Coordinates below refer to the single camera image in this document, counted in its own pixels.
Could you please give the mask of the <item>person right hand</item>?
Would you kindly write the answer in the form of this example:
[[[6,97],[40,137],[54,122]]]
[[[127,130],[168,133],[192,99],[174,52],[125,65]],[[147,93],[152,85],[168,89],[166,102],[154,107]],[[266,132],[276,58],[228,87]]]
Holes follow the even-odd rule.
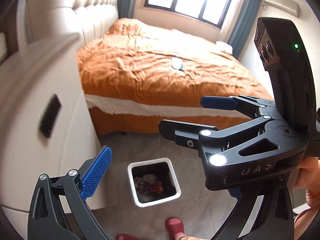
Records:
[[[306,202],[311,208],[319,208],[319,159],[304,157],[298,165],[299,174],[295,188],[306,189]]]

